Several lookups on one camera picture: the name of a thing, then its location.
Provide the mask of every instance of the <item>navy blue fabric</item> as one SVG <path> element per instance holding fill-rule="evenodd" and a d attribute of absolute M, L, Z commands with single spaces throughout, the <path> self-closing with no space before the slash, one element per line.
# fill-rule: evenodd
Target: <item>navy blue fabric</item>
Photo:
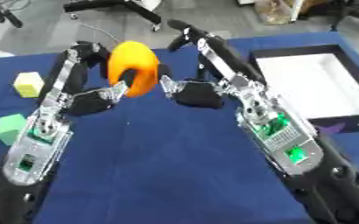
<path fill-rule="evenodd" d="M 252 49 L 339 44 L 359 56 L 336 33 L 233 39 Z M 193 47 L 157 50 L 175 79 L 194 76 Z M 0 116 L 28 116 L 34 100 L 11 84 L 19 72 L 46 75 L 54 54 L 0 59 Z M 90 87 L 107 85 L 98 70 Z M 309 223 L 263 155 L 236 126 L 235 106 L 187 108 L 167 100 L 160 87 L 113 110 L 74 119 L 74 137 L 62 158 L 38 224 L 304 224 Z M 334 139 L 359 165 L 359 133 Z M 7 151 L 0 143 L 0 157 Z"/>

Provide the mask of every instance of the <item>orange toy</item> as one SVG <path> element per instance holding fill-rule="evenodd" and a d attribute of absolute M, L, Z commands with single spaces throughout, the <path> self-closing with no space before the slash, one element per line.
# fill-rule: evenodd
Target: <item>orange toy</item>
<path fill-rule="evenodd" d="M 108 63 L 110 86 L 116 85 L 126 70 L 137 71 L 133 84 L 126 94 L 129 97 L 144 95 L 158 83 L 158 57 L 142 43 L 123 42 L 113 50 Z"/>

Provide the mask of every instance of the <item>black frame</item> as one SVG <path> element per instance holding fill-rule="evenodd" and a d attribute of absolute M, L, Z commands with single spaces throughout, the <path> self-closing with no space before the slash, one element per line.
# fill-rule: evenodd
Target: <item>black frame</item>
<path fill-rule="evenodd" d="M 257 59 L 321 53 L 334 54 L 334 56 L 343 64 L 343 66 L 359 85 L 359 66 L 345 53 L 345 51 L 339 45 L 315 45 L 293 48 L 255 50 L 250 53 L 250 64 L 253 65 L 253 67 L 255 67 L 256 70 L 260 72 L 260 74 L 263 74 L 257 63 Z M 312 124 L 321 127 L 329 127 L 344 123 L 341 132 L 359 131 L 359 115 L 316 118 L 309 119 L 309 121 Z"/>

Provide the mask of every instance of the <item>gray floor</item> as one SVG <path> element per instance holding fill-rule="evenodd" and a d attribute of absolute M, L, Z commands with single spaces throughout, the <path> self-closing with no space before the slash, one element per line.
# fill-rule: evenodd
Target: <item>gray floor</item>
<path fill-rule="evenodd" d="M 101 28 L 121 40 L 142 41 L 151 48 L 165 47 L 177 35 L 167 26 L 151 32 L 145 20 L 124 9 L 83 11 L 78 20 L 71 20 L 62 10 L 67 0 L 32 1 L 30 7 L 16 12 L 25 22 L 22 29 L 0 24 L 0 50 L 15 54 L 56 53 L 76 39 L 99 41 L 107 47 L 114 44 L 106 35 L 80 23 Z M 327 18 L 315 17 L 294 24 L 263 25 L 251 6 L 238 7 L 235 0 L 163 0 L 157 13 L 163 19 L 184 19 L 224 38 L 323 32 L 330 23 Z M 359 52 L 359 21 L 345 19 L 340 33 Z"/>

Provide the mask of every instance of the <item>robotic hand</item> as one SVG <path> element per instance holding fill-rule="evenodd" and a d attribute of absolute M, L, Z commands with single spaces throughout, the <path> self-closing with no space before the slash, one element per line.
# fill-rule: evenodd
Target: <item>robotic hand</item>
<path fill-rule="evenodd" d="M 37 214 L 73 135 L 67 115 L 85 116 L 113 108 L 132 90 L 133 81 L 140 79 L 136 69 L 110 67 L 118 61 L 110 57 L 101 45 L 78 42 L 56 59 L 41 90 L 39 107 L 0 162 L 0 224 L 31 223 Z M 83 89 L 88 69 L 98 63 L 112 87 Z"/>
<path fill-rule="evenodd" d="M 309 216 L 318 224 L 359 224 L 359 170 L 341 150 L 296 114 L 222 38 L 182 21 L 168 24 L 181 32 L 169 50 L 177 51 L 188 43 L 197 46 L 199 73 L 201 68 L 208 70 L 217 80 L 208 83 L 208 91 L 241 103 L 236 111 L 238 126 L 254 139 L 270 168 Z M 160 82 L 168 97 L 186 105 L 178 95 L 190 93 L 186 102 L 197 99 L 201 96 L 187 87 L 205 83 L 176 82 L 170 75 L 163 75 Z"/>

